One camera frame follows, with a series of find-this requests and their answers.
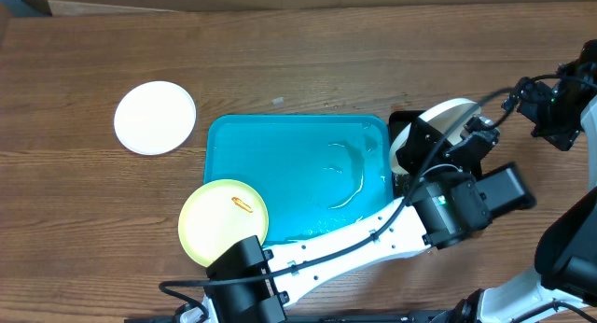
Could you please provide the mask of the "black water tray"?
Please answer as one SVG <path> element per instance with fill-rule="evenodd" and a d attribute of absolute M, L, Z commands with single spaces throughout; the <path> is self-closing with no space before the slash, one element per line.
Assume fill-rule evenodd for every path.
<path fill-rule="evenodd" d="M 398 148 L 403 147 L 406 143 L 405 139 L 410 136 L 410 132 L 407 128 L 422 114 L 422 110 L 395 111 L 391 114 L 389 117 L 388 131 L 392 141 L 398 142 Z M 395 150 L 390 151 L 390 162 L 392 166 L 396 166 L 396 169 L 392 170 L 394 197 L 403 197 L 407 194 L 410 187 L 410 173 L 404 173 L 404 168 L 399 166 Z M 467 164 L 466 166 L 456 166 L 456 168 L 470 172 L 477 180 L 482 179 L 483 173 L 479 161 L 470 165 Z"/>

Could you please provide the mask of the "teal plastic tray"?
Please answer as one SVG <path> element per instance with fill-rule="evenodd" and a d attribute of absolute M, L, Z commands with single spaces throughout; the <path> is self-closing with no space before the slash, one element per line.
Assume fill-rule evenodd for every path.
<path fill-rule="evenodd" d="M 386 124 L 371 115 L 227 115 L 208 132 L 204 180 L 255 189 L 268 246 L 333 232 L 394 199 Z"/>

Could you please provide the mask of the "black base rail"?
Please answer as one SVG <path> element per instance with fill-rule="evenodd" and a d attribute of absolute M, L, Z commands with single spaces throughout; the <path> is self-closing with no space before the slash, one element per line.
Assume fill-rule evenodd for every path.
<path fill-rule="evenodd" d="M 449 322 L 450 311 L 414 311 L 406 315 L 289 316 L 285 323 L 431 323 Z"/>

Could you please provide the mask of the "white plate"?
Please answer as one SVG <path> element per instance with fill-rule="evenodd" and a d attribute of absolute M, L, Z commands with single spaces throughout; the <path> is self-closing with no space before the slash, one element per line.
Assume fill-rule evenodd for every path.
<path fill-rule="evenodd" d="M 410 133 L 410 127 L 414 120 L 421 118 L 439 132 L 445 133 L 453 123 L 461 118 L 471 107 L 473 107 L 474 110 L 465 115 L 466 120 L 461 122 L 454 132 L 449 134 L 448 140 L 455 145 L 462 140 L 460 134 L 464 129 L 465 123 L 481 111 L 480 107 L 475 102 L 466 98 L 454 98 L 437 104 L 422 113 L 413 111 L 414 118 L 406 122 L 406 126 L 393 139 L 393 143 L 390 146 L 389 161 L 392 172 L 397 175 L 404 175 L 407 172 L 399 165 L 396 152 L 406 144 Z"/>
<path fill-rule="evenodd" d="M 125 94 L 116 108 L 113 127 L 131 152 L 157 156 L 180 147 L 191 135 L 198 113 L 191 95 L 169 81 L 143 83 Z"/>

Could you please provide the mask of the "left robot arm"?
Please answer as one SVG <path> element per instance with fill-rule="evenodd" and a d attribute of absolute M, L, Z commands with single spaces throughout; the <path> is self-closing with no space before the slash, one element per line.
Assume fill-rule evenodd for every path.
<path fill-rule="evenodd" d="M 284 322 L 285 307 L 339 275 L 429 248 L 456 245 L 495 218 L 535 205 L 515 164 L 488 174 L 481 159 L 499 132 L 478 114 L 445 119 L 395 112 L 393 156 L 408 174 L 400 198 L 355 224 L 306 241 L 264 248 L 256 237 L 228 248 L 207 269 L 202 301 L 180 307 L 180 322 Z"/>

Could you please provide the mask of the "yellow plate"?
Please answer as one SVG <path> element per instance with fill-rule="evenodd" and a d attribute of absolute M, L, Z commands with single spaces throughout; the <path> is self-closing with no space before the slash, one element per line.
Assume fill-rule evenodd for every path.
<path fill-rule="evenodd" d="M 178 219 L 183 249 L 203 267 L 242 239 L 255 236 L 262 244 L 268 228 L 269 214 L 261 196 L 233 179 L 215 180 L 196 189 Z"/>

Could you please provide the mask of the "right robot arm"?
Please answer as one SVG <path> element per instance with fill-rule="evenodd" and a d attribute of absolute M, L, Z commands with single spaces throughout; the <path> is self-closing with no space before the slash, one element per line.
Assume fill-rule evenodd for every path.
<path fill-rule="evenodd" d="M 497 288 L 479 289 L 435 316 L 436 322 L 538 322 L 560 309 L 587 321 L 586 306 L 596 303 L 596 43 L 586 42 L 579 57 L 547 75 L 524 77 L 507 90 L 503 108 L 534 123 L 542 137 L 561 151 L 584 133 L 590 146 L 588 193 L 541 237 L 533 267 Z M 426 216 L 424 241 L 445 248 L 486 227 L 493 218 L 529 208 L 535 198 L 513 165 L 482 179 L 446 172 L 420 176 L 412 197 Z"/>

